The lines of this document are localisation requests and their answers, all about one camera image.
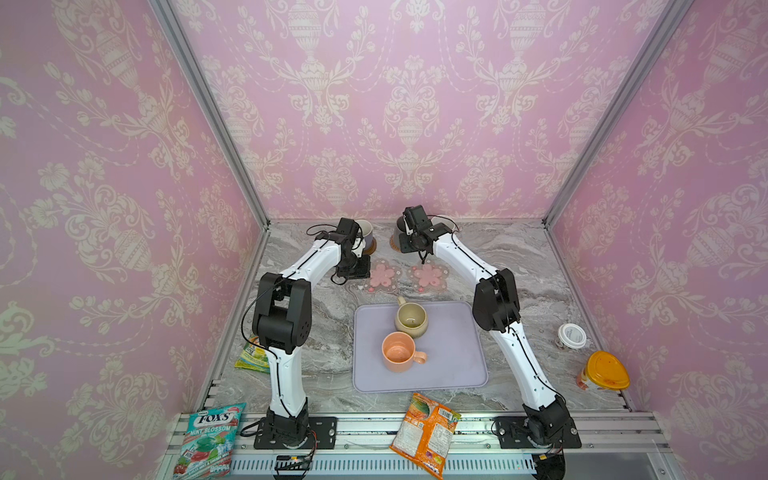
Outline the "pink flower coaster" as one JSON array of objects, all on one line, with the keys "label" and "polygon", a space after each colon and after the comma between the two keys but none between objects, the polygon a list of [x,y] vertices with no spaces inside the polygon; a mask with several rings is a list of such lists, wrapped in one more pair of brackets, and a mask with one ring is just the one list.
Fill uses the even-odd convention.
[{"label": "pink flower coaster", "polygon": [[407,273],[418,293],[444,292],[448,288],[449,269],[443,263],[426,260],[410,267]]},{"label": "pink flower coaster", "polygon": [[371,264],[370,276],[366,280],[364,290],[368,293],[394,293],[399,289],[398,283],[402,270],[386,260],[376,260]]}]

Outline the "grey mug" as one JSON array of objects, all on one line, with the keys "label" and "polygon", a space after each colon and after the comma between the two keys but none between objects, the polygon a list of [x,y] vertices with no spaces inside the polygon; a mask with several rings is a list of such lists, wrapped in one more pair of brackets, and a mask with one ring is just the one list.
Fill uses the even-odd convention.
[{"label": "grey mug", "polygon": [[400,216],[396,220],[396,229],[400,233],[406,233],[407,232],[407,226],[405,223],[405,218],[403,216]]}]

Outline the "white mug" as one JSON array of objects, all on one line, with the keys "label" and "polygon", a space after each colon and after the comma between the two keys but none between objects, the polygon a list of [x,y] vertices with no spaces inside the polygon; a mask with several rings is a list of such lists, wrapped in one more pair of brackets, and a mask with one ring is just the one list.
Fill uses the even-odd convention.
[{"label": "white mug", "polygon": [[432,222],[434,225],[437,224],[443,224],[445,225],[450,231],[457,231],[458,227],[457,224],[450,218],[441,216],[441,215],[435,215],[432,217]]}]

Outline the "woven rattan coaster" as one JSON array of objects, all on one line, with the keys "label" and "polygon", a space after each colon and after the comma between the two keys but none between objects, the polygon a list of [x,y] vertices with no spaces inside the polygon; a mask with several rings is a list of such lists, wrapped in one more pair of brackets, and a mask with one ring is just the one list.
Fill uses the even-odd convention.
[{"label": "woven rattan coaster", "polygon": [[396,236],[395,234],[393,234],[393,235],[390,237],[389,243],[390,243],[390,247],[391,247],[391,248],[392,248],[394,251],[396,251],[396,252],[400,252],[399,241],[398,241],[398,238],[397,238],[397,236]]}]

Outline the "brown wooden coaster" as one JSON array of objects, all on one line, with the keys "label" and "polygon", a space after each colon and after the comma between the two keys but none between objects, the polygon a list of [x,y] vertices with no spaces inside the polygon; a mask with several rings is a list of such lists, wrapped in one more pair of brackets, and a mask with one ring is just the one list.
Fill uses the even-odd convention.
[{"label": "brown wooden coaster", "polygon": [[373,238],[370,245],[363,251],[364,255],[372,255],[377,249],[377,241]]}]

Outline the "small lavender white cup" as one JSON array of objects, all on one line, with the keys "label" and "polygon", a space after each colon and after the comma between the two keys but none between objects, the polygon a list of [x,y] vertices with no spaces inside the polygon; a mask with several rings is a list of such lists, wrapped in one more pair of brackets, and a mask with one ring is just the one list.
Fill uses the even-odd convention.
[{"label": "small lavender white cup", "polygon": [[373,225],[370,221],[359,219],[357,221],[364,240],[364,250],[369,251],[374,244]]}]

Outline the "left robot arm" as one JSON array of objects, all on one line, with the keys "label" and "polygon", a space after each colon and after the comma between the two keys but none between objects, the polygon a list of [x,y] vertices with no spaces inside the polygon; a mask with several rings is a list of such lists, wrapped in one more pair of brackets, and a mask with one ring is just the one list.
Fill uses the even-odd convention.
[{"label": "left robot arm", "polygon": [[312,436],[302,383],[302,347],[312,327],[312,287],[329,271],[344,280],[370,273],[365,235],[358,222],[342,218],[316,234],[306,253],[279,273],[259,280],[253,304],[255,347],[264,351],[271,399],[264,417],[269,441],[299,447]]}]

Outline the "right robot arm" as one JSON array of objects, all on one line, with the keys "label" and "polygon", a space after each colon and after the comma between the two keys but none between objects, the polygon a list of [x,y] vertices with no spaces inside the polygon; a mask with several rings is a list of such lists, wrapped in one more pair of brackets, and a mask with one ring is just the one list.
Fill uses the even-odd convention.
[{"label": "right robot arm", "polygon": [[402,229],[398,237],[402,252],[416,252],[422,259],[432,255],[474,287],[473,318],[491,334],[514,374],[531,442],[541,447],[563,445],[572,417],[567,401],[546,377],[527,339],[513,272],[484,261],[448,226],[433,223],[421,205],[405,208],[398,227]]}]

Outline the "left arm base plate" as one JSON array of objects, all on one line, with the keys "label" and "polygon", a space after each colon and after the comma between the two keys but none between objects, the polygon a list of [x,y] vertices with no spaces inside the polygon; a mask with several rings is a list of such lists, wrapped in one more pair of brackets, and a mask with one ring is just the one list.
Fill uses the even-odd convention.
[{"label": "left arm base plate", "polygon": [[264,417],[257,423],[253,447],[256,450],[332,450],[336,444],[338,418]]}]

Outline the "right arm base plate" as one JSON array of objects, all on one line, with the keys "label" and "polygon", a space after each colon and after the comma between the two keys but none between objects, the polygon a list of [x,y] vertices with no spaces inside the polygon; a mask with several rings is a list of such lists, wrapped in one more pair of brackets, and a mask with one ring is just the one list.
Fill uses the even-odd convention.
[{"label": "right arm base plate", "polygon": [[576,424],[568,419],[565,427],[556,432],[547,443],[533,441],[525,416],[497,416],[492,419],[490,430],[497,437],[502,449],[580,449],[582,441]]}]

